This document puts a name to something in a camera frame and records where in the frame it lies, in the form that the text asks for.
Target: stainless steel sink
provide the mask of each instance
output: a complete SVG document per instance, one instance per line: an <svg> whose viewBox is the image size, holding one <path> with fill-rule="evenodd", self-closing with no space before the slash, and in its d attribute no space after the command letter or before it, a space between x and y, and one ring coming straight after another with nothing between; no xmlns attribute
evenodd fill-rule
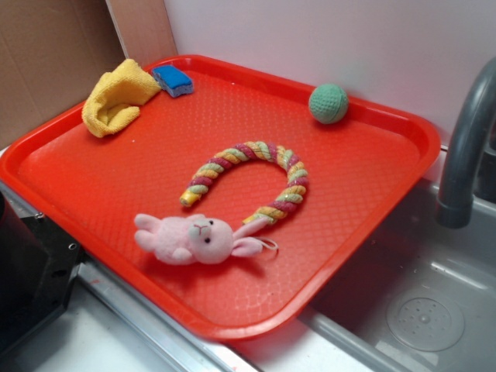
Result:
<svg viewBox="0 0 496 372"><path fill-rule="evenodd" d="M377 370L496 370L496 208L476 200L469 226L447 229L436 192L422 180L311 306Z"/></svg>

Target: red tray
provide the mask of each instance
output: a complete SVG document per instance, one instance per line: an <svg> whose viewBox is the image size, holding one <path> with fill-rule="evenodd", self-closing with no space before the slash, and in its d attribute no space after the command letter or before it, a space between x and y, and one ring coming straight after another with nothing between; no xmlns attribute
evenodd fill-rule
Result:
<svg viewBox="0 0 496 372"><path fill-rule="evenodd" d="M15 142L0 177L83 247L200 336L243 339L292 319L429 168L439 137L424 119L350 97L341 122L308 112L314 87L199 56L162 60L192 95L161 92L122 132L98 139L82 104ZM207 266L167 266L134 242L133 218L192 212L234 229L283 190L285 171L251 161L222 175L193 209L179 197L217 152L246 141L292 149L309 173L297 211L263 236L279 252Z"/></svg>

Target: rope toy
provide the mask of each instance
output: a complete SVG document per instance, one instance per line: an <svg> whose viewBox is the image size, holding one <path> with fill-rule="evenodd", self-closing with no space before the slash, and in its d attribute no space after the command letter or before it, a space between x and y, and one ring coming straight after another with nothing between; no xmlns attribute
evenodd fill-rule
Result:
<svg viewBox="0 0 496 372"><path fill-rule="evenodd" d="M200 200L202 195L208 192L208 186L221 173L235 164L248 160L266 160L270 163L277 163L287 172L288 183L273 202L259 207L250 217L243 220L243 224L260 217L268 217L270 224L274 224L301 204L308 185L308 172L305 165L292 150L261 141L238 143L209 159L205 165L197 170L188 184L188 188L180 197L181 204L185 207L191 207Z"/></svg>

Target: gray faucet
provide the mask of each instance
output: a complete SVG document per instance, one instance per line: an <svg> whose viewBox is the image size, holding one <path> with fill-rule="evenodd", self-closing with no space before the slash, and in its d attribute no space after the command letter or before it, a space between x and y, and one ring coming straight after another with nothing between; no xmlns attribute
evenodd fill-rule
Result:
<svg viewBox="0 0 496 372"><path fill-rule="evenodd" d="M442 226L468 225L474 194L496 202L495 122L496 57L475 79L449 143L436 203L436 220Z"/></svg>

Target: pink bunny plush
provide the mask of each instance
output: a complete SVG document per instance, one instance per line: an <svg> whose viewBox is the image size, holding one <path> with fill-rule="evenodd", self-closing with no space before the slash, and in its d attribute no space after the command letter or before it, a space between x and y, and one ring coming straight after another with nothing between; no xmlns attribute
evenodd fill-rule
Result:
<svg viewBox="0 0 496 372"><path fill-rule="evenodd" d="M221 219L204 215L158 219L138 214L134 223L139 230L134 237L141 248L155 253L158 260L167 264L219 264L229 256L250 257L260 253L267 244L249 235L269 221L265 217L255 219L233 232Z"/></svg>

